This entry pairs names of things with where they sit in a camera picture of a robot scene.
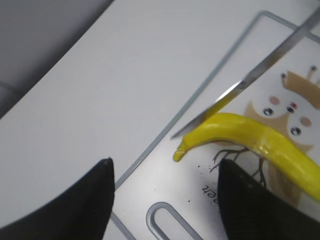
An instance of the cartoon owl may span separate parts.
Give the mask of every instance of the cartoon owl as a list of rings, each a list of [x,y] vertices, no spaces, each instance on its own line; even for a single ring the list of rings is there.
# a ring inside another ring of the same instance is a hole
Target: cartoon owl
[[[306,78],[291,71],[281,75],[282,85],[279,95],[271,95],[268,101],[263,99],[250,101],[245,108],[244,116],[266,124],[283,134],[287,139],[307,153],[313,148],[314,119],[309,115],[314,109],[320,109],[320,80],[314,84],[310,81],[317,70],[310,68]],[[275,167],[269,164],[269,183],[272,190],[287,202],[296,206],[299,202],[301,190],[289,181]]]

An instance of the owl eye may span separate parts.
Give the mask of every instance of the owl eye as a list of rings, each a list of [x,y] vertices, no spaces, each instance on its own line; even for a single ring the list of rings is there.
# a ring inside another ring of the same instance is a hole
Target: owl eye
[[[294,110],[292,107],[290,107],[290,106],[288,106],[286,109],[287,109],[287,111],[288,111],[289,113],[291,113],[291,114],[293,114],[293,113],[295,112],[295,110]]]
[[[301,134],[301,129],[297,126],[294,126],[290,129],[290,132],[293,136],[299,136]]]
[[[274,111],[270,107],[266,107],[263,109],[263,113],[266,116],[271,116],[272,114],[274,114]]]

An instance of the gray background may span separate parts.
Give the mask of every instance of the gray background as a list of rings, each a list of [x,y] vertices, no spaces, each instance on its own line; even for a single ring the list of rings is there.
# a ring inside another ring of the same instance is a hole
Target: gray background
[[[0,0],[0,118],[113,0]]]

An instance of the knife blade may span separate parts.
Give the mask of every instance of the knife blade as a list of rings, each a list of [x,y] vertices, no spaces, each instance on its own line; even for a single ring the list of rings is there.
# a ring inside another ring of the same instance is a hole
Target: knife blade
[[[235,99],[259,77],[261,77],[268,69],[270,69],[277,61],[279,61],[287,52],[289,52],[297,43],[299,43],[306,34],[308,34],[320,21],[320,7],[290,36],[288,36],[276,49],[274,49],[266,58],[256,65],[239,83],[224,92],[213,105],[201,112],[193,120],[187,123],[183,128],[177,131],[171,139],[183,136],[201,123],[203,123],[211,115],[217,113],[229,102]]]

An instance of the black object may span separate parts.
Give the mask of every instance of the black object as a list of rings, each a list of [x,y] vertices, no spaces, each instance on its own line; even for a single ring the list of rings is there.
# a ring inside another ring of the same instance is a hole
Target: black object
[[[229,240],[318,240],[320,223],[256,182],[232,160],[219,166],[218,202]]]
[[[114,165],[101,160],[64,193],[0,229],[0,240],[101,240],[115,198]]]

